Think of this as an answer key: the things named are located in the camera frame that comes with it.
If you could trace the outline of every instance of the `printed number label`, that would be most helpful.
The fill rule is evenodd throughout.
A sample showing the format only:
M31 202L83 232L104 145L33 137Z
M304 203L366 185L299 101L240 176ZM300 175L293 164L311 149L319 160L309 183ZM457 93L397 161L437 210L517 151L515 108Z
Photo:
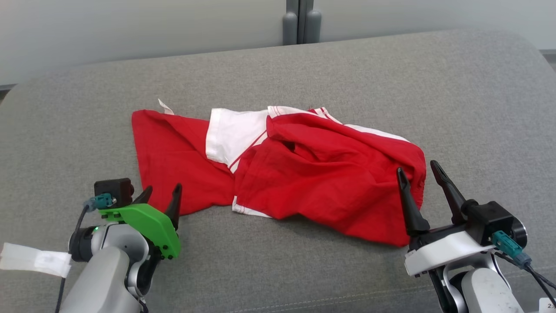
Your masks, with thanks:
M539 299L539 313L556 313L556 306L548 298Z

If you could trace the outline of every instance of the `gray fabric surface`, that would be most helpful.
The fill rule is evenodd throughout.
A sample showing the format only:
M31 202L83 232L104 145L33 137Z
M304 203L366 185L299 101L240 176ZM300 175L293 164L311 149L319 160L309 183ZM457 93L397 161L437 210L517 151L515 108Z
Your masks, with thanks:
M17 85L0 106L0 242L63 251L93 182L139 186L130 117L157 110L157 98L204 119L212 107L325 106L344 123L408 138L465 196L515 213L534 266L556 281L556 75L531 44L500 31L104 63ZM443 226L450 212L428 177L423 213ZM152 312L440 311L429 278L405 273L404 248L229 207L180 223L182 255L157 269ZM73 266L67 290L83 267ZM503 267L520 303L536 310L541 289ZM2 271L0 281L0 311L53 311L58 278Z

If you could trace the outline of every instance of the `cable connector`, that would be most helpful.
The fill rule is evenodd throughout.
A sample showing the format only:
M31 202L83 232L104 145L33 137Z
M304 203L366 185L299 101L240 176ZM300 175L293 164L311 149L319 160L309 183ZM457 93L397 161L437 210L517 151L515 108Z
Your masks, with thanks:
M87 212L93 212L96 209L106 209L114 205L116 199L112 198L109 193L96 195L83 203L83 206L89 206Z
M516 265L522 270L527 264L531 264L531 257L523 252L523 248L503 231L497 231L492 234L492 243L502 252L511 257Z

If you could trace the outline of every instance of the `white wall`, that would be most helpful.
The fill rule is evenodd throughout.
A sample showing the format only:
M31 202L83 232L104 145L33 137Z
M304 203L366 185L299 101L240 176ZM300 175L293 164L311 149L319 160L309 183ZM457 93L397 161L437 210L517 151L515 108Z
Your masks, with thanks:
M285 0L1 0L0 85L64 66L282 44Z
M556 0L315 0L320 41L498 27L538 49L556 49Z

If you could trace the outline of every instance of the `red and white cloth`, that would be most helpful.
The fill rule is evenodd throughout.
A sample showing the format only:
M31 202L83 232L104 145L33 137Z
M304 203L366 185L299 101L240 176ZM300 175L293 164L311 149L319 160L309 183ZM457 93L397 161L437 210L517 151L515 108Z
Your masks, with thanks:
M406 139L343 125L325 108L212 109L210 121L166 109L132 116L141 180L153 186L155 208L165 210L180 182L182 215L231 204L238 213L302 214L350 236L408 244L396 169L406 172L420 207L426 167Z

